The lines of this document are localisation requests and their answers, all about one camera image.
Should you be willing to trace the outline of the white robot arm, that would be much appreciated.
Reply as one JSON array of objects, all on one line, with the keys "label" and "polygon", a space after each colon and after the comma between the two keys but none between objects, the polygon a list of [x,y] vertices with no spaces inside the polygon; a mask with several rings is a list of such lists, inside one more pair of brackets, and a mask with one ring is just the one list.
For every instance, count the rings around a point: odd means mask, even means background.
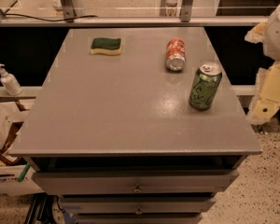
[{"label": "white robot arm", "polygon": [[259,85],[255,89],[259,93],[253,97],[247,115],[254,125],[268,122],[280,109],[280,4],[265,24],[263,52],[274,63],[257,75]]}]

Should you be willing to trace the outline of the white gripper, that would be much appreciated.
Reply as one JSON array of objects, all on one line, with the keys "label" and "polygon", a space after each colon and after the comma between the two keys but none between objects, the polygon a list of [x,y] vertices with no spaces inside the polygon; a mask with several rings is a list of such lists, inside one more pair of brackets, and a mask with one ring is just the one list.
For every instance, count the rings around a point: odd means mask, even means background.
[{"label": "white gripper", "polygon": [[270,120],[280,108],[280,62],[274,62],[268,69],[259,69],[255,89],[252,117]]}]

